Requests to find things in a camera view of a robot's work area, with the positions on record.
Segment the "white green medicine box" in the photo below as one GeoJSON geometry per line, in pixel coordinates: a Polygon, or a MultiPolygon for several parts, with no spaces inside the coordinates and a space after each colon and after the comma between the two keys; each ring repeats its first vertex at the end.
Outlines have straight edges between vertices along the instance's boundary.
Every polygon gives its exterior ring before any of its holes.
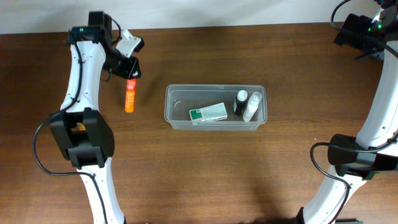
{"type": "Polygon", "coordinates": [[[193,123],[220,121],[228,117],[224,103],[190,110],[189,115],[193,123]]]}

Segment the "dark bottle white cap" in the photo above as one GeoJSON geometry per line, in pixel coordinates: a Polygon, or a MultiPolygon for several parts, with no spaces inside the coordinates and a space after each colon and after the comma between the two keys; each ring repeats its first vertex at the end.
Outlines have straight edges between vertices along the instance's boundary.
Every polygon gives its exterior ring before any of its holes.
{"type": "Polygon", "coordinates": [[[244,110],[246,108],[248,102],[248,93],[246,90],[240,90],[238,91],[235,100],[234,100],[234,114],[236,116],[241,116],[244,113],[244,110]]]}

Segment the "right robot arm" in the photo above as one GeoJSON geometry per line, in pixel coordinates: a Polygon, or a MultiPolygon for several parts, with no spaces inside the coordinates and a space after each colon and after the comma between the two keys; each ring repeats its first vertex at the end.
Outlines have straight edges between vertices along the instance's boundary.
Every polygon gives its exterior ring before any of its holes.
{"type": "Polygon", "coordinates": [[[383,67],[368,117],[356,136],[334,135],[310,148],[324,180],[294,223],[336,223],[355,191],[375,174],[397,171],[397,1],[380,0],[374,17],[349,14],[337,30],[337,45],[362,51],[359,59],[382,60],[383,67]]]}

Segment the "orange tube white cap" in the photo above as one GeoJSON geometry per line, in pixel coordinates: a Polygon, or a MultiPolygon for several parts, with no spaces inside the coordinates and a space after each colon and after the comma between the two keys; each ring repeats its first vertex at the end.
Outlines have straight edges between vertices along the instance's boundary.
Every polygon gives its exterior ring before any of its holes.
{"type": "Polygon", "coordinates": [[[135,97],[136,97],[136,86],[137,80],[130,79],[127,81],[126,85],[126,99],[125,99],[125,112],[133,113],[134,112],[134,104],[135,104],[135,97]]]}

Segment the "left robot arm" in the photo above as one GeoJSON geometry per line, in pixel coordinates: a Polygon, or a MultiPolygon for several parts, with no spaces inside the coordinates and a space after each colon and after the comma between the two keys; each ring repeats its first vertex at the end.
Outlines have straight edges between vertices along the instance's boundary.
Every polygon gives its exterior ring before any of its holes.
{"type": "Polygon", "coordinates": [[[114,189],[111,162],[114,134],[99,110],[101,73],[125,80],[141,77],[133,55],[144,40],[128,30],[114,40],[113,18],[91,11],[86,26],[72,27],[68,34],[72,65],[67,94],[60,111],[49,118],[49,128],[64,159],[76,168],[84,183],[95,223],[125,223],[114,189]]]}

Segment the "white spray bottle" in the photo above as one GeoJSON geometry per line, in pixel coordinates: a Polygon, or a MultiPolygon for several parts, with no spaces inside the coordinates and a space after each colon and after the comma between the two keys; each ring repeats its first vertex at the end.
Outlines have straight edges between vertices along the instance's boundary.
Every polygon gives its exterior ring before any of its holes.
{"type": "Polygon", "coordinates": [[[259,92],[254,92],[247,98],[247,104],[243,113],[244,122],[250,122],[252,120],[253,116],[257,113],[261,100],[262,94],[259,92]]]}

